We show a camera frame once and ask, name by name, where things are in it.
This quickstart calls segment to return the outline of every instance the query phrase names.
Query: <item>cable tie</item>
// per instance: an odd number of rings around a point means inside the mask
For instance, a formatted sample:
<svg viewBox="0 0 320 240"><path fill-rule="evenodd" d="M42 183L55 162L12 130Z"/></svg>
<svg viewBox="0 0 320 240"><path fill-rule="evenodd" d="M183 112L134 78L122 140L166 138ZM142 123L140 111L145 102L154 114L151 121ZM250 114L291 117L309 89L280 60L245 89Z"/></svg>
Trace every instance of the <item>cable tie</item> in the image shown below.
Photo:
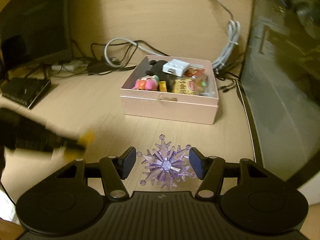
<svg viewBox="0 0 320 240"><path fill-rule="evenodd" d="M235 45L239 45L239 43L236 42L236 41L229 41L229 43L232 43L232 44L235 44Z"/></svg>

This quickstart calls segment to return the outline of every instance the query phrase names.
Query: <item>yellow object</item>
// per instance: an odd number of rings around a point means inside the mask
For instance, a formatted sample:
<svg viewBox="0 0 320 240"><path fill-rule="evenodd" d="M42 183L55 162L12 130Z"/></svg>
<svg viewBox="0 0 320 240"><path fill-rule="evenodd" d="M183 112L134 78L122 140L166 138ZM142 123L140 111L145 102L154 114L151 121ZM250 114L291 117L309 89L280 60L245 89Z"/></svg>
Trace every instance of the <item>yellow object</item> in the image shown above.
<svg viewBox="0 0 320 240"><path fill-rule="evenodd" d="M95 132L94 131L86 131L78 140L78 144L84 145L85 148L88 147L95 139ZM63 158L64 160L69 163L75 159L82 157L84 154L83 151L75 150L75 149L68 149L66 148L64 151Z"/></svg>
<svg viewBox="0 0 320 240"><path fill-rule="evenodd" d="M167 84L165 81L159 82L159 90L160 92L167 92Z"/></svg>
<svg viewBox="0 0 320 240"><path fill-rule="evenodd" d="M177 94L195 94L195 85L191 78L181 78L174 81L173 93Z"/></svg>

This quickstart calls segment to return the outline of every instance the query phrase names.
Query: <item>pink toy figure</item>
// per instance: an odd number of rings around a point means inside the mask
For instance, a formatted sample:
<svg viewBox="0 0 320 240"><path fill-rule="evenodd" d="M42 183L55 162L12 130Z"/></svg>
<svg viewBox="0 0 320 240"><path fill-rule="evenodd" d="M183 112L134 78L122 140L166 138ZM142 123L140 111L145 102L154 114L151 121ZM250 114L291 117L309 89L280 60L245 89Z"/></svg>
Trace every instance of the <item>pink toy figure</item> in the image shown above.
<svg viewBox="0 0 320 240"><path fill-rule="evenodd" d="M132 89L157 91L158 85L158 76L145 76L137 79L136 84Z"/></svg>

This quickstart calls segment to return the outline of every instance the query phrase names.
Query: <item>circular pad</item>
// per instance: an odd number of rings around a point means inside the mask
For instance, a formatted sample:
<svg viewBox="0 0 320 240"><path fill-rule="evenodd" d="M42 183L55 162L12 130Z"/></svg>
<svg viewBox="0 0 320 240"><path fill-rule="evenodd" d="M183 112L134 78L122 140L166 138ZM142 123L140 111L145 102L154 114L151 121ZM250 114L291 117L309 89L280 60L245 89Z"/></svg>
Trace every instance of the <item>circular pad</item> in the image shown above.
<svg viewBox="0 0 320 240"><path fill-rule="evenodd" d="M41 235L63 236L94 223L103 210L101 195L72 179L40 182L18 200L23 228Z"/></svg>
<svg viewBox="0 0 320 240"><path fill-rule="evenodd" d="M295 229L308 213L308 202L280 179L253 178L229 189L221 199L228 219L258 234L281 234Z"/></svg>

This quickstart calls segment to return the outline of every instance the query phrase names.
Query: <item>white cable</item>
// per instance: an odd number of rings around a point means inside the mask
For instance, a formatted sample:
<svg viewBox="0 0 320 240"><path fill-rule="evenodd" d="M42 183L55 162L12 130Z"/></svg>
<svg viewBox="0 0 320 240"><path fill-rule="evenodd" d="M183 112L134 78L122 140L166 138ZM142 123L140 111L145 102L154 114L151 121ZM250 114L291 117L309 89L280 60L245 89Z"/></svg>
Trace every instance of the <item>white cable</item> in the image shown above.
<svg viewBox="0 0 320 240"><path fill-rule="evenodd" d="M140 46L138 43L134 42L134 41L131 41L129 39L126 39L126 38L114 38L112 39L111 41L109 41L107 43L107 45L105 46L104 48L104 57L106 58L106 61L108 62L108 64L111 66L111 67L116 67L116 68L119 68L119 67L122 67L123 65L116 65L116 64L113 64L110 59L108 58L108 46L114 42L114 41L117 41L117 40L121 40L121 41L127 41L129 43L131 43L132 45L138 47L139 49L143 50L144 52L148 53L149 55L155 55L155 56L162 56L161 54L158 54L158 53L155 53L151 50L148 50L142 46Z"/></svg>
<svg viewBox="0 0 320 240"><path fill-rule="evenodd" d="M223 5L223 3L220 2L220 0L216 0L222 8L224 8L228 14L230 14L231 19L229 20L228 23L228 43L225 45L225 47L222 50L222 53L220 56L212 62L212 68L216 70L220 70L224 68L228 58L230 57L233 47L235 45L238 45L238 40L241 32L241 26L238 21L233 20L233 15L231 11Z"/></svg>

